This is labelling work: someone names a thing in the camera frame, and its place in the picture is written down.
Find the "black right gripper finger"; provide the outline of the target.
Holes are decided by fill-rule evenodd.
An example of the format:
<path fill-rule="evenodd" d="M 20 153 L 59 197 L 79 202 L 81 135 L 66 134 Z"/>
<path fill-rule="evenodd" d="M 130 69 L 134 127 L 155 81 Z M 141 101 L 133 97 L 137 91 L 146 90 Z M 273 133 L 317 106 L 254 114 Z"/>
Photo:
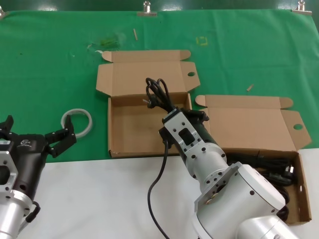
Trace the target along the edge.
<path fill-rule="evenodd" d="M 204 111 L 183 109 L 183 114 L 191 123 L 209 121 L 209 116 Z"/>

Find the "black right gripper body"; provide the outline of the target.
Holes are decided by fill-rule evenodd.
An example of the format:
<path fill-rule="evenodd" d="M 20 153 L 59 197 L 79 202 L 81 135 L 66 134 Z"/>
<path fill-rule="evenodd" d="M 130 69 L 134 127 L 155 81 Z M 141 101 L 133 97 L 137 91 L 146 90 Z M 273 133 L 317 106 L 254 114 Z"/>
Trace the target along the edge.
<path fill-rule="evenodd" d="M 201 139 L 205 143 L 217 144 L 216 141 L 213 139 L 213 137 L 208 132 L 208 130 L 205 128 L 203 122 L 201 122 L 199 119 L 191 119 L 190 123 L 192 124 L 194 129 L 197 131 L 198 135 L 201 137 Z"/>

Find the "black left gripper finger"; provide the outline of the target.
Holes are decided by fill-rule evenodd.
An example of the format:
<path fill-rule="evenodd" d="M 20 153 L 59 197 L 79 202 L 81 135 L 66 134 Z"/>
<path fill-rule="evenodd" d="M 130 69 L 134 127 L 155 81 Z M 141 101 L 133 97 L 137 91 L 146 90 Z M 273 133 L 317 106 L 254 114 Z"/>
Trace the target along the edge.
<path fill-rule="evenodd" d="M 15 134 L 11 132 L 14 120 L 12 115 L 8 115 L 5 121 L 0 123 L 0 138 L 14 139 Z"/>
<path fill-rule="evenodd" d="M 45 135 L 45 139 L 48 142 L 47 151 L 53 158 L 58 157 L 76 143 L 74 126 L 70 115 L 67 115 L 64 126 L 65 128 L 63 129 Z"/>

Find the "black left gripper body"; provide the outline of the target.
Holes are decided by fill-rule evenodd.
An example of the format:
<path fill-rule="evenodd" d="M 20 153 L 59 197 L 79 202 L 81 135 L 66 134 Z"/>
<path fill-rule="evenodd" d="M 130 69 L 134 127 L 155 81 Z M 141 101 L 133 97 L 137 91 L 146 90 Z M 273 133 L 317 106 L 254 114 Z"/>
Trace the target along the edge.
<path fill-rule="evenodd" d="M 4 139 L 10 141 L 4 148 L 9 151 L 18 171 L 12 188 L 33 200 L 46 164 L 48 141 L 40 134 L 7 133 Z"/>

